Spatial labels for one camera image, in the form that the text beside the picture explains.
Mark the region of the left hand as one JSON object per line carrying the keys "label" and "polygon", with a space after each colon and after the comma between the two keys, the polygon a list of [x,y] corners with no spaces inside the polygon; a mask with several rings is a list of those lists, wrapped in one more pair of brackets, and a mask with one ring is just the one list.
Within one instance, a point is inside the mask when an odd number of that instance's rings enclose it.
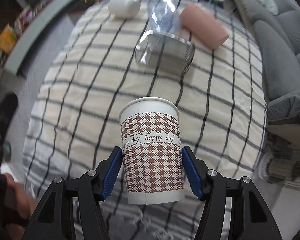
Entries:
{"label": "left hand", "polygon": [[4,176],[7,179],[8,188],[12,189],[15,194],[17,211],[19,215],[23,219],[31,218],[38,205],[38,202],[33,197],[26,194],[23,185],[19,182],[16,182],[11,174],[4,173]]}

